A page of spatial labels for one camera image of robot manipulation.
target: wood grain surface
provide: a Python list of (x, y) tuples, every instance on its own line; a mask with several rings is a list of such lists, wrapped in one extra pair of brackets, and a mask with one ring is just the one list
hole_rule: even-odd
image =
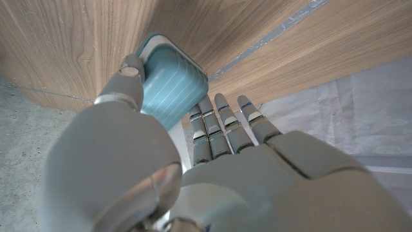
[[(35, 102), (74, 109), (64, 96), (93, 100), (150, 32), (213, 75), (307, 3), (1, 0), (0, 72)], [(410, 55), (410, 12), (409, 0), (329, 0), (212, 82), (209, 95), (225, 94), (237, 110), (240, 94), (261, 104)]]
[(412, 1), (331, 0), (210, 84), (233, 110), (412, 54)]
[(0, 70), (17, 86), (94, 99), (156, 31), (214, 73), (306, 2), (2, 0)]

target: plastic container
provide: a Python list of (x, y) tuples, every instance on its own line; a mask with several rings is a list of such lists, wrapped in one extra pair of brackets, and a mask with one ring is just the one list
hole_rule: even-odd
[(162, 34), (149, 35), (136, 54), (145, 67), (142, 113), (170, 130), (207, 94), (207, 75)]

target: gray floor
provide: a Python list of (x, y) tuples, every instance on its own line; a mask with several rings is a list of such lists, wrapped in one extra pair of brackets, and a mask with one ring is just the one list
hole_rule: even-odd
[(46, 154), (75, 113), (36, 106), (0, 78), (0, 231), (38, 231)]

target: robotic hand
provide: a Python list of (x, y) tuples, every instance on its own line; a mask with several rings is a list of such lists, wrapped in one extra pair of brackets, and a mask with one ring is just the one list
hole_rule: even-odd
[(361, 164), (304, 133), (281, 134), (245, 96), (259, 146), (217, 94), (221, 128), (206, 96), (190, 111), (195, 167), (182, 176), (167, 131), (140, 113), (144, 79), (130, 55), (60, 136), (45, 165), (41, 231), (152, 231), (169, 210), (164, 231), (412, 231)]
[(224, 96), (214, 100), (224, 128), (208, 96), (191, 110), (195, 167), (171, 218), (206, 231), (411, 231), (406, 211), (350, 156), (300, 131), (283, 135), (241, 95), (255, 146)]

